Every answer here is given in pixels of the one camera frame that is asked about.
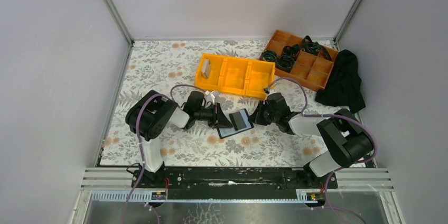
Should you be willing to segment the black leather card holder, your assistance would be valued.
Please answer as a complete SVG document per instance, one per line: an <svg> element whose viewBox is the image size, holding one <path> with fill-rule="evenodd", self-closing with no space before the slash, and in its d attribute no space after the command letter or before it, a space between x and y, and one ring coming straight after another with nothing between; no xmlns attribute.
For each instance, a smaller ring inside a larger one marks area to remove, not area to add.
<svg viewBox="0 0 448 224"><path fill-rule="evenodd" d="M224 139L254 128L253 123L249 120L249 113L247 109L240 109L230 113L229 119L232 124L231 128L217 129L220 139Z"/></svg>

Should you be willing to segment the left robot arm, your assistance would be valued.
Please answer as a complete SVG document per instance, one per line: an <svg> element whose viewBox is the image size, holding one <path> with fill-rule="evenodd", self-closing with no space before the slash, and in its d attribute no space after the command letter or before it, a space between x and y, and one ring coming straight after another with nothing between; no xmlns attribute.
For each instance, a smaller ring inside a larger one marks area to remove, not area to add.
<svg viewBox="0 0 448 224"><path fill-rule="evenodd" d="M190 92L183 106L155 90L139 100L128 111L125 123L137 137L144 170L155 173L162 167L158 137L167 125L189 129L197 121L205 121L213 129L233 128L220 104L207 101L200 91Z"/></svg>

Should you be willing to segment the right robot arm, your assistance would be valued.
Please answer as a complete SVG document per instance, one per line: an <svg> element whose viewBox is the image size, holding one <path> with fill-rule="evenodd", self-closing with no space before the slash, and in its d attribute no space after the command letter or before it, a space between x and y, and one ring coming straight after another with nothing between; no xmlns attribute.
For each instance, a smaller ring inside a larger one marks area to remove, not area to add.
<svg viewBox="0 0 448 224"><path fill-rule="evenodd" d="M327 151L304 165L311 178L321 178L340 168L348 168L375 150L375 143L366 128L347 109L334 114L305 114L291 111L279 92L260 101L249 120L258 125L275 124L286 134L307 134L322 137Z"/></svg>

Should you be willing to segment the dark grey credit card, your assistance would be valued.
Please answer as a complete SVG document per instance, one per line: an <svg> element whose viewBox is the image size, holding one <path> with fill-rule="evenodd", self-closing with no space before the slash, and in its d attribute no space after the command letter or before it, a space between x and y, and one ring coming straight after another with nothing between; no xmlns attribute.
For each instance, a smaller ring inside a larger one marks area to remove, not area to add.
<svg viewBox="0 0 448 224"><path fill-rule="evenodd" d="M249 120L249 115L246 109L241 109L230 113L229 118L236 132L243 132L254 127L252 122Z"/></svg>

